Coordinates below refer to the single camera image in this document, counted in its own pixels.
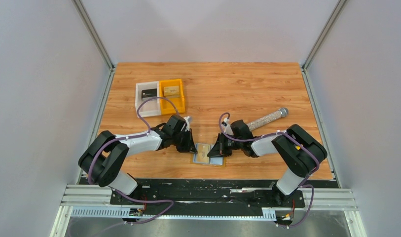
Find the yellow leather card holder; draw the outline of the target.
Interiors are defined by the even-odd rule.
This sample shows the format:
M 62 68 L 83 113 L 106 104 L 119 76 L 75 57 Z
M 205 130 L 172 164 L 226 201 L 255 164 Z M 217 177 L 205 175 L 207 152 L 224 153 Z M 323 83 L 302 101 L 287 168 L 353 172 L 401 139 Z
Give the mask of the yellow leather card holder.
M 193 154 L 191 158 L 192 164 L 225 167 L 226 160 L 224 157 L 209 157 L 208 153 L 212 149 L 213 144 L 196 143 L 195 148 L 197 154 Z

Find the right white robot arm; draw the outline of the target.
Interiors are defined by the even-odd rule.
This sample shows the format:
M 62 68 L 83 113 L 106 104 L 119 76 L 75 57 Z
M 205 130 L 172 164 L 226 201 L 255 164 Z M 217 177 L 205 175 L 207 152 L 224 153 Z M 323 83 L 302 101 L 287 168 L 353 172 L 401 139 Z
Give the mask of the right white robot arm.
M 288 168 L 273 186 L 273 200 L 277 205 L 285 206 L 291 202 L 292 193 L 319 169 L 328 153 L 321 143 L 298 124 L 284 131 L 261 136 L 254 136 L 252 131 L 252 126 L 243 120 L 232 124 L 223 122 L 208 157 L 228 157 L 234 150 L 241 150 L 244 155 L 252 158 L 278 153 Z

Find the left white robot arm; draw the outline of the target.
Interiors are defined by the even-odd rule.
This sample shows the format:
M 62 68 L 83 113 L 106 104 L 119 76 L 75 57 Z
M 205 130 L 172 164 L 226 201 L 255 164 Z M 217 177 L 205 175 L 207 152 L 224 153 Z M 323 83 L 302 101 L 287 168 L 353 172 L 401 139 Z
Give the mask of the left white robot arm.
M 91 184 L 108 186 L 123 193 L 130 204 L 142 199 L 140 184 L 121 171 L 125 159 L 143 152 L 159 151 L 175 146 L 179 153 L 196 154 L 192 118 L 172 115 L 166 123 L 152 127 L 148 132 L 114 135 L 101 132 L 78 160 L 78 166 L 87 173 Z

